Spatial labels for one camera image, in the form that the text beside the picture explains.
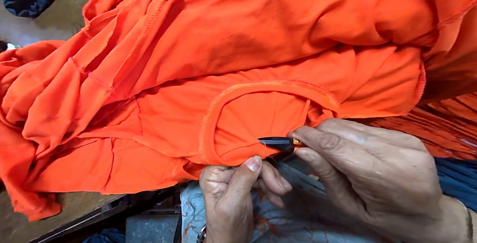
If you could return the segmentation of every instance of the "fingernail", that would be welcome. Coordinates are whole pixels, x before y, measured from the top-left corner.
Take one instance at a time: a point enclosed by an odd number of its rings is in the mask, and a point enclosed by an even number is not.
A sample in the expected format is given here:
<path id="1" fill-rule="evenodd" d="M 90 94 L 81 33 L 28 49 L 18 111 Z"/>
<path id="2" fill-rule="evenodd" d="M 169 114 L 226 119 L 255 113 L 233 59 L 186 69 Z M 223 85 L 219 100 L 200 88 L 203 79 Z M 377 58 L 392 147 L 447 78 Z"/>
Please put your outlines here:
<path id="1" fill-rule="evenodd" d="M 250 170 L 256 172 L 262 165 L 262 158 L 260 156 L 250 157 L 247 161 L 245 161 L 245 165 L 247 165 Z"/>
<path id="2" fill-rule="evenodd" d="M 285 203 L 283 203 L 283 200 L 281 200 L 281 198 L 279 197 L 269 197 L 269 200 L 272 204 L 274 204 L 275 206 L 281 209 L 285 207 Z"/>
<path id="3" fill-rule="evenodd" d="M 293 189 L 293 187 L 291 186 L 291 184 L 290 184 L 285 178 L 282 178 L 281 181 L 282 181 L 283 187 L 285 187 L 285 189 L 287 189 L 288 191 L 290 191 L 291 189 Z"/>

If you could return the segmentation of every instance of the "left hand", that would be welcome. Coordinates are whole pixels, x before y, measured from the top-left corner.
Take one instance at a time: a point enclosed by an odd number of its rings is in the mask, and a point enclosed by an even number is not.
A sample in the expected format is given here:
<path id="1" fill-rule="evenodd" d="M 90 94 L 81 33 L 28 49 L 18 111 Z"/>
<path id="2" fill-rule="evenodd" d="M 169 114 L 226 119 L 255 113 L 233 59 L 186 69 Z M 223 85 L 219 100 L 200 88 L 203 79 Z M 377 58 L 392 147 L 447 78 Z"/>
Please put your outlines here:
<path id="1" fill-rule="evenodd" d="M 283 207 L 291 185 L 269 162 L 255 156 L 239 167 L 208 166 L 200 173 L 206 206 L 206 243 L 247 243 L 253 232 L 252 187 Z"/>

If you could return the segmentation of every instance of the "wooden table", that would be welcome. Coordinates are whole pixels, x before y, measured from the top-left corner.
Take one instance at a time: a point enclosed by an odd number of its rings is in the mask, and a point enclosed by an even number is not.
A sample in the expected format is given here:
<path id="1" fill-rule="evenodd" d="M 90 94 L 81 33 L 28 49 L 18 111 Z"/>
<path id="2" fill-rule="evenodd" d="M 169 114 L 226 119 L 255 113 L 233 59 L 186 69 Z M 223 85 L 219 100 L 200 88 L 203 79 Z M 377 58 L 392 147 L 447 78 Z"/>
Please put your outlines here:
<path id="1" fill-rule="evenodd" d="M 87 1 L 55 0 L 34 20 L 15 17 L 0 5 L 0 38 L 19 46 L 40 40 L 69 39 L 84 26 L 81 9 Z M 95 192 L 58 194 L 57 201 L 63 206 L 60 214 L 28 222 L 24 215 L 13 212 L 7 193 L 0 192 L 0 242 L 26 243 L 40 238 L 121 197 Z"/>

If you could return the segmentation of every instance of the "gray surface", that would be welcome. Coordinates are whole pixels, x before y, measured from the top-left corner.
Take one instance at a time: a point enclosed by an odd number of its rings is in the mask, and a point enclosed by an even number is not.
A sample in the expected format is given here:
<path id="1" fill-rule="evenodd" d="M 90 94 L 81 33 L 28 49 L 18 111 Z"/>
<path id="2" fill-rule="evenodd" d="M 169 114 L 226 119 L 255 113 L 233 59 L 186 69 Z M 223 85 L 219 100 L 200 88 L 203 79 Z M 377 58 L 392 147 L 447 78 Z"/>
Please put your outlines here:
<path id="1" fill-rule="evenodd" d="M 126 243 L 173 243 L 180 215 L 137 215 L 126 219 Z"/>

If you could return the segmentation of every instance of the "hand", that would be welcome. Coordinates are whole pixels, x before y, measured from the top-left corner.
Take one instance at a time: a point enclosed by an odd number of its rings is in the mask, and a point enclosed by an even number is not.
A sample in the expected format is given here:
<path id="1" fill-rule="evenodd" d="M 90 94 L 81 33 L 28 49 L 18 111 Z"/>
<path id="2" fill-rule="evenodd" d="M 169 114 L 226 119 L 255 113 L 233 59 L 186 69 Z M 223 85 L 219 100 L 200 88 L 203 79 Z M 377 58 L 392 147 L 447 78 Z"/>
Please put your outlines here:
<path id="1" fill-rule="evenodd" d="M 291 132 L 332 203 L 406 242 L 468 242 L 467 210 L 442 194 L 434 160 L 416 137 L 342 119 Z"/>
<path id="2" fill-rule="evenodd" d="M 200 173 L 206 206 L 206 243 L 247 243 L 253 232 L 250 190 L 260 188 L 272 204 L 283 207 L 279 195 L 291 185 L 269 162 L 255 156 L 239 167 L 208 166 Z"/>

